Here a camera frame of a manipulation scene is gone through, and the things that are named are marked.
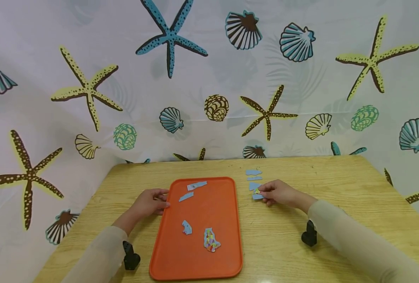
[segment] blue puzzle piece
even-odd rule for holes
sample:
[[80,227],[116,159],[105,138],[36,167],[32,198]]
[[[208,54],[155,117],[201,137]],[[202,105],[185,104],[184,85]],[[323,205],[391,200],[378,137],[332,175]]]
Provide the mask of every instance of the blue puzzle piece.
[[184,227],[183,233],[185,233],[186,235],[192,234],[192,227],[185,220],[183,221],[183,227]]
[[248,181],[254,181],[254,180],[263,180],[262,176],[255,176],[255,177],[247,177]]
[[259,195],[259,194],[254,193],[252,195],[252,199],[254,199],[254,200],[260,200],[260,199],[264,199],[264,197],[261,196],[261,195]]
[[261,185],[261,184],[254,183],[254,182],[250,182],[250,183],[249,183],[249,191],[253,191],[253,190],[255,190],[256,188],[260,187],[260,185]]
[[260,170],[246,170],[245,171],[246,175],[253,175],[253,176],[259,175],[261,173],[262,172]]
[[189,197],[193,197],[194,196],[194,192],[191,191],[190,193],[185,194],[184,196],[180,197],[179,202],[182,202],[183,200],[188,199]]
[[194,183],[194,184],[190,184],[190,185],[187,185],[187,190],[188,191],[193,191],[196,188],[203,187],[204,185],[207,185],[207,184],[208,184],[208,182],[206,182],[206,181],[204,181],[204,182],[198,182],[198,183]]

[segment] yellow shell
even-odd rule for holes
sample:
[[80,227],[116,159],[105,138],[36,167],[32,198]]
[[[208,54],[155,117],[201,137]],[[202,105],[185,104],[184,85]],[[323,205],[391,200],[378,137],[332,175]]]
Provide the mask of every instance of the yellow shell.
[[96,149],[100,149],[99,146],[94,145],[93,142],[83,134],[78,134],[74,143],[79,154],[87,160],[95,158]]
[[228,100],[220,95],[213,95],[205,100],[205,112],[208,119],[222,122],[228,113]]
[[320,135],[326,134],[329,131],[329,122],[331,119],[332,115],[328,113],[318,114],[312,117],[307,122],[307,126],[305,127],[305,134],[311,140],[316,139]]

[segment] fabric backdrop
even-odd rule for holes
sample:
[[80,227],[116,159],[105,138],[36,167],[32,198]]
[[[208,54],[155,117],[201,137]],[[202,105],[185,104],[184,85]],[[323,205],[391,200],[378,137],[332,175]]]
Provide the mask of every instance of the fabric backdrop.
[[351,153],[419,212],[419,0],[0,0],[0,282],[115,164]]

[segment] sleeve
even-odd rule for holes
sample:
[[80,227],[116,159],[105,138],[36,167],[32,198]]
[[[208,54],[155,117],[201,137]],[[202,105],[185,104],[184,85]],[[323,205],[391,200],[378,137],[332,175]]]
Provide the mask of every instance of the sleeve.
[[108,283],[122,265],[126,232],[109,226],[91,242],[61,283]]
[[343,210],[318,200],[308,210],[316,231],[374,282],[419,282],[419,265]]

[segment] black stand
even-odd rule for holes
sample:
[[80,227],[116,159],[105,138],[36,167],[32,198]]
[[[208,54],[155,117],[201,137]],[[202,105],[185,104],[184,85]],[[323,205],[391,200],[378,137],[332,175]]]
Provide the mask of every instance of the black stand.
[[140,256],[134,253],[134,248],[129,242],[123,241],[123,248],[125,250],[125,269],[134,270],[140,263]]
[[313,247],[317,243],[316,230],[313,222],[307,221],[307,231],[302,233],[301,240],[309,247]]

